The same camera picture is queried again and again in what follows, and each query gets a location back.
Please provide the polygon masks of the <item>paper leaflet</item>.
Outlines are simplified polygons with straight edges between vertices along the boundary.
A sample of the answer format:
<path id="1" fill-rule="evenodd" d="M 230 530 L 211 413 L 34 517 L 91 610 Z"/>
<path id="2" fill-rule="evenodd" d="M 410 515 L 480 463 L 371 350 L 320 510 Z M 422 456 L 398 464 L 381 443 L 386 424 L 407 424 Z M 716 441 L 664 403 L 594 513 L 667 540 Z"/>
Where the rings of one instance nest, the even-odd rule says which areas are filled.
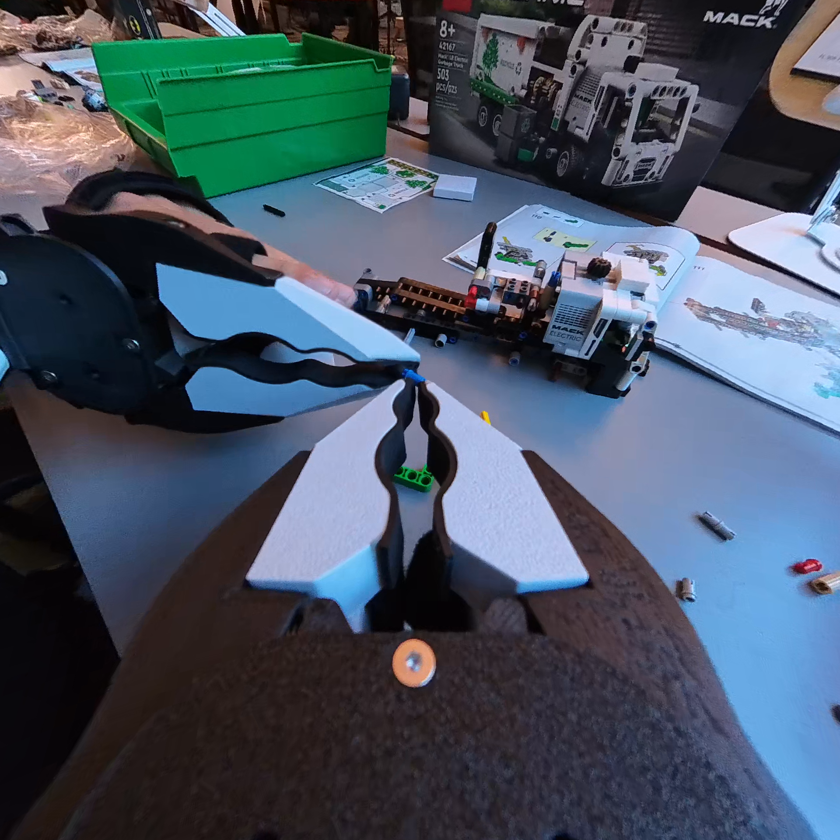
<path id="1" fill-rule="evenodd" d="M 21 60 L 59 76 L 68 77 L 84 88 L 102 91 L 96 61 L 90 47 L 42 52 L 21 52 Z"/>

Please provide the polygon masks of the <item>person's left hand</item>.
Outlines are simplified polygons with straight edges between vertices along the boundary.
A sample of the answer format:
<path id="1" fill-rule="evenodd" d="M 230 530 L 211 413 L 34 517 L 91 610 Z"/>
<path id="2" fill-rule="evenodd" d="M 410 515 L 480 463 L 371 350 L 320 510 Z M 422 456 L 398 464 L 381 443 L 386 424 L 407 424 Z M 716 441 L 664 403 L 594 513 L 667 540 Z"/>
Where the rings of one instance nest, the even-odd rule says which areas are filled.
<path id="1" fill-rule="evenodd" d="M 167 175 L 120 168 L 89 175 L 73 187 L 62 208 L 99 215 L 151 214 L 162 222 L 180 223 L 266 277 L 290 277 L 346 308 L 354 304 L 349 287 L 233 225 L 197 188 Z"/>

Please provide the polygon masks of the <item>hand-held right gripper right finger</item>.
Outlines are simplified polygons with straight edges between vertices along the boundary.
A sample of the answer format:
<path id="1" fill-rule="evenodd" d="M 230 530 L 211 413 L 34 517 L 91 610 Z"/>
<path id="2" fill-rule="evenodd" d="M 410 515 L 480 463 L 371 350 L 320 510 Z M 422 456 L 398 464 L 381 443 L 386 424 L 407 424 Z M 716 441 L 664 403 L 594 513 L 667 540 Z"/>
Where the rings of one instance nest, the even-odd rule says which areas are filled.
<path id="1" fill-rule="evenodd" d="M 440 386 L 417 387 L 433 531 L 457 594 L 555 592 L 590 580 L 525 452 Z"/>

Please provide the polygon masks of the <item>open instruction booklet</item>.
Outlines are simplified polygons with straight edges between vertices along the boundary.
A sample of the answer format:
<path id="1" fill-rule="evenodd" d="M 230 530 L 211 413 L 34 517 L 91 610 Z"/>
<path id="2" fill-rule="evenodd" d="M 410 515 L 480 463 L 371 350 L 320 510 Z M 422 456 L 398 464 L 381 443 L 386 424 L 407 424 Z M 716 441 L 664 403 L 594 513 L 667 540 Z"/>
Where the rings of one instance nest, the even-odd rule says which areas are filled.
<path id="1" fill-rule="evenodd" d="M 699 255 L 678 227 L 597 223 L 531 204 L 498 224 L 501 253 L 491 270 L 548 272 L 568 259 L 610 251 L 647 262 L 658 290 L 655 347 L 740 392 L 838 434 L 838 305 Z M 444 257 L 473 272 L 482 235 Z"/>

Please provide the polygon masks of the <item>printed instruction sheet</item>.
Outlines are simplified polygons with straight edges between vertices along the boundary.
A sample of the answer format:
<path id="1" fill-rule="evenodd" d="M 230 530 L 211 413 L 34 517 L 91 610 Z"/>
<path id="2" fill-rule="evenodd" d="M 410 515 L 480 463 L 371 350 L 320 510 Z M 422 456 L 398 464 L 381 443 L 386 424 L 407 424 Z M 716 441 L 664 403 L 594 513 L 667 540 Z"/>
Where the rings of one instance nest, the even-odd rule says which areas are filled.
<path id="1" fill-rule="evenodd" d="M 815 39 L 792 72 L 826 81 L 839 82 L 839 17 Z"/>

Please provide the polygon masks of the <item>black box yellow emblem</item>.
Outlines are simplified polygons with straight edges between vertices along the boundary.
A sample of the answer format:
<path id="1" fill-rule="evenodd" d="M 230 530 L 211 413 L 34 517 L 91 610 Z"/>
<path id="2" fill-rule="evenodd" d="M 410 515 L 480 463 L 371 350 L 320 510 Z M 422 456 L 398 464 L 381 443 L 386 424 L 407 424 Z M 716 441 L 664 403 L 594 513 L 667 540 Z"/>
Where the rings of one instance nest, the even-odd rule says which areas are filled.
<path id="1" fill-rule="evenodd" d="M 111 1 L 112 22 L 128 39 L 163 39 L 152 1 Z"/>

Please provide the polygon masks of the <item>green white sticker sheet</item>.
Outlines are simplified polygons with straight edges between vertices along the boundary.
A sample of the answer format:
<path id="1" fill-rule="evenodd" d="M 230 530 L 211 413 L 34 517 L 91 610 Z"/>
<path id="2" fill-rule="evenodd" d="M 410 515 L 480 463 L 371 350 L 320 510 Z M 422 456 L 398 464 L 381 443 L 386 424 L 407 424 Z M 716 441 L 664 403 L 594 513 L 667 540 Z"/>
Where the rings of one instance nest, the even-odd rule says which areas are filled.
<path id="1" fill-rule="evenodd" d="M 320 189 L 347 198 L 378 214 L 430 193 L 439 175 L 391 156 L 322 178 Z"/>

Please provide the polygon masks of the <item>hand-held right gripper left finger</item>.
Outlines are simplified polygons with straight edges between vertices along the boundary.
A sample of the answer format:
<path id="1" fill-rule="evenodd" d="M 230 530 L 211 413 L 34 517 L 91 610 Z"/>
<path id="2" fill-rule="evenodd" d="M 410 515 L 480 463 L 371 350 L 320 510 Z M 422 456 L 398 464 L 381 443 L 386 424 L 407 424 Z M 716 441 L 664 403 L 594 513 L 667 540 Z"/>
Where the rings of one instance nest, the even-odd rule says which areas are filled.
<path id="1" fill-rule="evenodd" d="M 403 574 L 403 528 L 393 476 L 406 458 L 415 385 L 401 380 L 308 454 L 246 575 L 252 588 L 337 603 L 355 632 L 366 607 Z"/>

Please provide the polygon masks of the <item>green plastic bin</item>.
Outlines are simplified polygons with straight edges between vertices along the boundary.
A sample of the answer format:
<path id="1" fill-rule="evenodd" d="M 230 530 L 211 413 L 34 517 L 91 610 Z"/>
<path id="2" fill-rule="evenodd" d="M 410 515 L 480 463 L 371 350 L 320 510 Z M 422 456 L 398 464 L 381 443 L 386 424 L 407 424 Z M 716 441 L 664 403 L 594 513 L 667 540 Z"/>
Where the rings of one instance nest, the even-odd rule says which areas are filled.
<path id="1" fill-rule="evenodd" d="M 97 42 L 120 129 L 205 197 L 385 152 L 393 58 L 303 34 Z"/>

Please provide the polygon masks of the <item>dark lego set box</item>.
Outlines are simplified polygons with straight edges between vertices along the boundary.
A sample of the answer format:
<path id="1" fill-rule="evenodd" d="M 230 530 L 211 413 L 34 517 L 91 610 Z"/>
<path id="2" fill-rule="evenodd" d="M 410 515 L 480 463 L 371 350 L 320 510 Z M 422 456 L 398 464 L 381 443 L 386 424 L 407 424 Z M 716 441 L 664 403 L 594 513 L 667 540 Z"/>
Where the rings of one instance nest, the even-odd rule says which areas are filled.
<path id="1" fill-rule="evenodd" d="M 807 2 L 437 2 L 433 154 L 675 221 Z"/>

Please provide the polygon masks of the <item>white black lego truck model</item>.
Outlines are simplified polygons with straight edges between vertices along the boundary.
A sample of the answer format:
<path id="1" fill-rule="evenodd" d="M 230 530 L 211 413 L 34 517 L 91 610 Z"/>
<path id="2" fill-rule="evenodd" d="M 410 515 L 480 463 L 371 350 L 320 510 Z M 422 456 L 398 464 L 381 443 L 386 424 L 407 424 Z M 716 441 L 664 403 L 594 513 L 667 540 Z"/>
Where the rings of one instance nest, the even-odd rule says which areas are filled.
<path id="1" fill-rule="evenodd" d="M 384 280 L 367 269 L 353 286 L 354 309 L 393 330 L 433 341 L 496 343 L 511 365 L 522 355 L 551 359 L 550 377 L 583 378 L 588 393 L 617 399 L 646 375 L 655 348 L 658 290 L 648 263 L 606 251 L 568 259 L 548 272 L 538 260 L 531 274 L 491 270 L 501 253 L 496 223 L 481 237 L 466 293 L 402 277 Z"/>

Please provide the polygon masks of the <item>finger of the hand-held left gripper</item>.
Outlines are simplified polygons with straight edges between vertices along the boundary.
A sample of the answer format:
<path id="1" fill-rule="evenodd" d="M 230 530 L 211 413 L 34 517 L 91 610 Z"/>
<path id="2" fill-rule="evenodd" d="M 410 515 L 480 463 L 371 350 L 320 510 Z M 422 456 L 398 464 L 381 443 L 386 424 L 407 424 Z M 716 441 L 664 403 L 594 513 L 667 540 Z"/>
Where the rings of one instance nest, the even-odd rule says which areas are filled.
<path id="1" fill-rule="evenodd" d="M 204 341 L 184 358 L 192 373 L 206 365 L 420 364 L 387 329 L 286 276 L 260 286 L 157 265 L 156 279 L 164 308 Z"/>
<path id="2" fill-rule="evenodd" d="M 403 378 L 403 364 L 206 365 L 185 384 L 201 412 L 294 417 L 372 396 Z"/>

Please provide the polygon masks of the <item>clear plastic bags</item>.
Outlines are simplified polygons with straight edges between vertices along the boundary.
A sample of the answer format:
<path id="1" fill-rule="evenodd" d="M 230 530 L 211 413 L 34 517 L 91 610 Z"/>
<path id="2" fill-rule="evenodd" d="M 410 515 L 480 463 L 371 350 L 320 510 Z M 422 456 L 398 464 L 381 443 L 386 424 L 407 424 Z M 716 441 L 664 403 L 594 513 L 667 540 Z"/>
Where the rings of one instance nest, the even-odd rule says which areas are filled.
<path id="1" fill-rule="evenodd" d="M 90 47 L 113 40 L 98 12 L 41 14 L 47 4 L 2 2 L 2 59 L 20 60 L 23 81 L 2 95 L 2 200 L 52 203 L 89 175 L 129 169 L 139 153 L 118 128 L 103 90 L 21 60 L 19 53 Z"/>

